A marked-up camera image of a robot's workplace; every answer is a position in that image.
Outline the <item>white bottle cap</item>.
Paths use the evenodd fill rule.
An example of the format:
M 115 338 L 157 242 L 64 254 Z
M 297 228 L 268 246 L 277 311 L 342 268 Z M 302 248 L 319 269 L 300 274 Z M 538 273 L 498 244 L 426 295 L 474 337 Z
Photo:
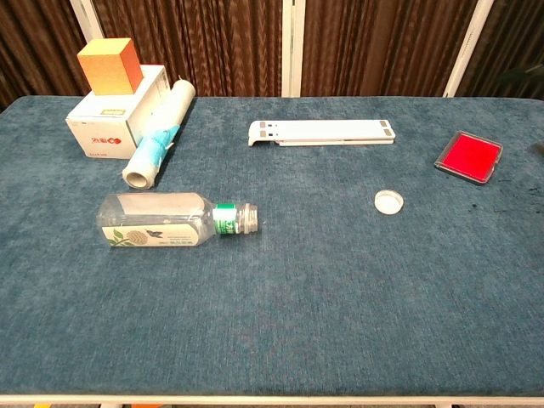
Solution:
M 379 190 L 374 197 L 375 208 L 382 214 L 395 215 L 404 206 L 404 198 L 394 190 Z

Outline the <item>clear plastic water bottle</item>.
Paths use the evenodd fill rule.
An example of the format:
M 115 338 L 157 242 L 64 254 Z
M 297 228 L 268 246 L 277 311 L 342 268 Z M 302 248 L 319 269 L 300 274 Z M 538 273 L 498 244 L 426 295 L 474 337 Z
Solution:
M 111 247 L 196 247 L 215 235 L 258 231 L 258 207 L 195 192 L 108 195 L 96 222 Z

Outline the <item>red pad in clear case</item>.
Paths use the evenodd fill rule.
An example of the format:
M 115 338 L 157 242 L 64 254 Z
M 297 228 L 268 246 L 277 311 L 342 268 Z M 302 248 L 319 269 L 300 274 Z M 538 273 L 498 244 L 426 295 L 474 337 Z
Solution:
M 435 160 L 440 171 L 474 184 L 487 184 L 502 157 L 500 143 L 458 131 Z

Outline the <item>brown curtain panel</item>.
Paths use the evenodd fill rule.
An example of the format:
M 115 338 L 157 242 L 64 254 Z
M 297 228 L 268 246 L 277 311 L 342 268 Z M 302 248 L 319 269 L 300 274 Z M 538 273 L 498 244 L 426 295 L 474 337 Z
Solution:
M 544 0 L 494 0 L 456 95 L 544 101 Z
M 303 96 L 440 96 L 478 0 L 306 0 Z
M 70 0 L 0 0 L 0 112 L 22 96 L 88 93 L 85 44 Z
M 282 0 L 93 0 L 106 37 L 199 96 L 281 95 Z

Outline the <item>white flat plastic bar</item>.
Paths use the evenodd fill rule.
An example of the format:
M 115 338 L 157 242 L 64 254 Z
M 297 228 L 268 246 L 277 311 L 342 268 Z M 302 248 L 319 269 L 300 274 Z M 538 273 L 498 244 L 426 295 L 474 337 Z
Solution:
M 388 145 L 395 139 L 389 121 L 381 120 L 287 120 L 254 121 L 248 145 L 274 142 L 280 146 Z

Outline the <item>blue table mat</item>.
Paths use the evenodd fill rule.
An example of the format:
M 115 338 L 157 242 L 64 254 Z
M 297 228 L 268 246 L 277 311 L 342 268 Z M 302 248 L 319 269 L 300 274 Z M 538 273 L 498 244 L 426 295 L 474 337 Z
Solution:
M 0 395 L 544 395 L 543 101 L 196 99 L 156 188 L 259 231 L 123 249 L 95 222 L 123 163 L 82 153 L 76 104 L 0 113 Z M 248 145 L 381 119 L 392 144 Z M 502 145 L 487 184 L 434 166 L 458 131 Z

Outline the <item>white roll with blue tape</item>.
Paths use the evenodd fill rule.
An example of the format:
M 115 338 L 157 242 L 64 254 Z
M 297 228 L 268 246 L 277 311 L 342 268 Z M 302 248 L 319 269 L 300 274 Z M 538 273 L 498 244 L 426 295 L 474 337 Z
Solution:
M 131 188 L 147 190 L 155 184 L 167 151 L 195 95 L 195 87 L 190 82 L 178 79 L 165 101 L 152 114 L 144 137 L 122 170 L 122 178 Z

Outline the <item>white cardboard box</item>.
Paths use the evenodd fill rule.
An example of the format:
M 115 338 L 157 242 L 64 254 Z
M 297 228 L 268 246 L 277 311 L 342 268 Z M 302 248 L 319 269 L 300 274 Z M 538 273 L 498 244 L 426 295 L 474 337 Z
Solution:
M 153 112 L 170 92 L 165 67 L 142 65 L 134 94 L 100 96 L 93 92 L 65 121 L 88 157 L 129 159 L 136 151 Z

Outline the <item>orange cube block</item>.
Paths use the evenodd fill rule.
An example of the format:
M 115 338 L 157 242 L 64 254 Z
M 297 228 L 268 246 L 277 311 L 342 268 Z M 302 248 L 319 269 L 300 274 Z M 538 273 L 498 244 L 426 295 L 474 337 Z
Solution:
M 96 95 L 134 94 L 144 77 L 129 37 L 91 40 L 77 59 Z

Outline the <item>white partition post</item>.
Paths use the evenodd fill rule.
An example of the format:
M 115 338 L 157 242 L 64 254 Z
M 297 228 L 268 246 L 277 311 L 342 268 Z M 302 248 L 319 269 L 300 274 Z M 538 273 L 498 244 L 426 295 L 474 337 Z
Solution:
M 301 96 L 306 0 L 282 0 L 281 96 Z
M 455 64 L 451 70 L 449 79 L 443 92 L 444 98 L 452 98 L 456 96 L 456 92 L 460 86 L 461 80 L 466 72 L 470 59 L 473 56 L 473 51 L 478 43 L 482 30 L 488 19 L 490 11 L 495 0 L 478 0 L 473 15 L 467 27 L 465 37 L 456 57 Z
M 70 0 L 70 4 L 87 43 L 105 37 L 94 0 Z

